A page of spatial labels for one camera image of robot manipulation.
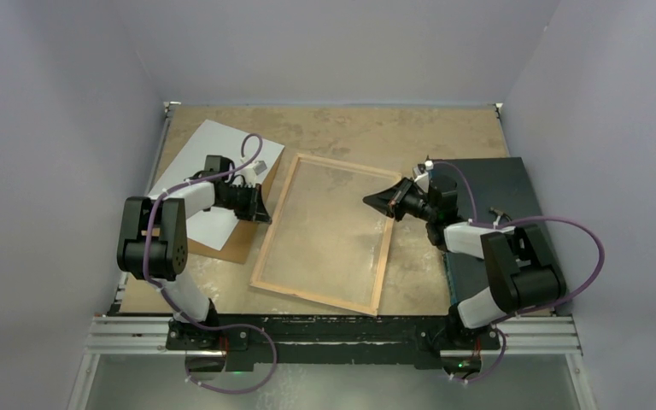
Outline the brown backing board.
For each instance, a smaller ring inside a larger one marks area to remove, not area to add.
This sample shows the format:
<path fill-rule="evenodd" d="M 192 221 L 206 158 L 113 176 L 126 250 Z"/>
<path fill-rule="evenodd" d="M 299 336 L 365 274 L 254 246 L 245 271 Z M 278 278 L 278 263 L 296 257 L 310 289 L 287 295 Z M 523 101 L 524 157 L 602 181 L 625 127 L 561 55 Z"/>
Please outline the brown backing board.
<path fill-rule="evenodd" d="M 212 181 L 235 173 L 237 178 L 234 180 L 234 183 L 240 184 L 243 180 L 239 172 L 242 170 L 243 166 L 244 164 L 238 167 L 235 165 L 235 168 L 231 171 L 215 174 L 202 179 L 192 180 L 190 177 L 192 185 L 185 190 L 186 193 L 184 195 L 187 219 L 200 212 L 209 212 L 218 208 L 214 205 L 215 193 Z M 271 188 L 275 177 L 275 170 L 276 167 L 267 173 L 266 185 L 260 184 L 262 186 L 263 198 Z M 209 248 L 187 237 L 189 251 L 196 255 L 243 264 L 248 258 L 249 249 L 254 242 L 259 224 L 260 223 L 247 220 L 238 220 L 235 230 L 229 236 L 225 246 L 221 250 Z"/>

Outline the printed photo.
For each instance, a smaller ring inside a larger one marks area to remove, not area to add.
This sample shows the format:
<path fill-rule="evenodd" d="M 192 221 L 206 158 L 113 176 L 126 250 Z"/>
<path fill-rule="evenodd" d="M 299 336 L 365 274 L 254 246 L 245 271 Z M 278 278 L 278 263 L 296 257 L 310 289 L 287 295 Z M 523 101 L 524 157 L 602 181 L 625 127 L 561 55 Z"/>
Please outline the printed photo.
<path fill-rule="evenodd" d="M 202 170 L 208 155 L 224 156 L 240 166 L 243 158 L 249 159 L 258 152 L 256 159 L 264 161 L 267 171 L 271 171 L 283 150 L 284 146 L 280 143 L 266 138 L 259 142 L 256 137 L 249 138 L 247 132 L 205 120 L 156 180 L 149 196 L 156 198 L 164 190 Z M 238 219 L 229 210 L 216 208 L 200 212 L 186 221 L 187 237 L 209 248 L 221 250 L 237 224 Z"/>

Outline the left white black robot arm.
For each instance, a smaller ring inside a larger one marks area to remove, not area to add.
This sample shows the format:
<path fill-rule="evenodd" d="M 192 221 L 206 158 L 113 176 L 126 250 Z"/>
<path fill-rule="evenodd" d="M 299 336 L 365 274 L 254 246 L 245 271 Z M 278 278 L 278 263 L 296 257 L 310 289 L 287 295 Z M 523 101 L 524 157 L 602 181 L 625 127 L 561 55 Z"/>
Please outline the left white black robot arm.
<path fill-rule="evenodd" d="M 233 212 L 238 220 L 269 224 L 262 185 L 250 177 L 256 162 L 237 165 L 221 155 L 207 156 L 202 169 L 156 197 L 130 196 L 124 202 L 116 261 L 122 272 L 150 284 L 189 324 L 188 339 L 199 349 L 220 340 L 214 303 L 187 273 L 187 220 L 213 208 Z"/>

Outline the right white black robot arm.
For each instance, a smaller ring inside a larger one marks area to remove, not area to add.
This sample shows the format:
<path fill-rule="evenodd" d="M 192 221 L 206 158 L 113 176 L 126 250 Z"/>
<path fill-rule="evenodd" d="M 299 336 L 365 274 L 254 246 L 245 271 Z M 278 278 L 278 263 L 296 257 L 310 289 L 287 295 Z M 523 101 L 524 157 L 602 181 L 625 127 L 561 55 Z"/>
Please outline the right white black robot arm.
<path fill-rule="evenodd" d="M 433 246 L 483 261 L 487 287 L 448 310 L 445 335 L 452 345 L 464 348 L 477 339 L 479 330 L 496 320 L 557 301 L 565 295 L 566 283 L 538 225 L 473 225 L 460 216 L 458 199 L 456 181 L 438 175 L 424 183 L 403 178 L 362 201 L 396 221 L 407 214 L 423 220 Z"/>

